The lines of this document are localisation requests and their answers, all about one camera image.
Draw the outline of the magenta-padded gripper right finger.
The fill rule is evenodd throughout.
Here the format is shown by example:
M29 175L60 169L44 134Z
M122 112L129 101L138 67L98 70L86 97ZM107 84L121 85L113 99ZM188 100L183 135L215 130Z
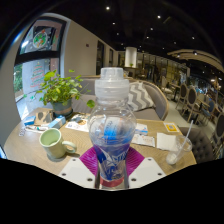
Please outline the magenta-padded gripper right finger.
M140 188L166 176L152 157L144 157L130 147L126 157L129 188Z

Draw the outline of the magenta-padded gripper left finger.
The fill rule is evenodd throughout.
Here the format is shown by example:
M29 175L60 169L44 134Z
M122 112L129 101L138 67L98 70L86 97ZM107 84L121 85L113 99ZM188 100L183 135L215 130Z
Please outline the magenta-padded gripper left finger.
M97 188L99 186L99 168L94 148L88 149L79 158L70 159L59 176L84 188Z

